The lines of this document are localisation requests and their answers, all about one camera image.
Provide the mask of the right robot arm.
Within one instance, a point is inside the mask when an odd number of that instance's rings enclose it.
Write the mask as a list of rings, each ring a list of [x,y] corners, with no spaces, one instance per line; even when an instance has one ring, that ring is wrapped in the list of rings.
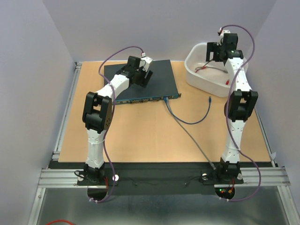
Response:
[[[250,87],[244,66],[244,56],[237,49],[238,35],[228,30],[218,33],[218,42],[208,42],[206,61],[222,62],[229,75],[230,89],[224,106],[228,137],[225,150],[217,165],[216,179],[221,183],[241,180],[240,145],[248,118],[258,99],[258,92]]]

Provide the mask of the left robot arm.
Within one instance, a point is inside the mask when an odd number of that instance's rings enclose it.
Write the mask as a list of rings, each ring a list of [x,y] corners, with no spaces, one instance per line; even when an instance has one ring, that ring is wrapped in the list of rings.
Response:
[[[104,181],[103,144],[113,119],[113,100],[133,84],[146,87],[153,74],[150,70],[152,62],[153,59],[144,53],[141,58],[129,56],[127,64],[107,85],[86,95],[82,121],[88,134],[88,156],[81,177],[95,185]]]

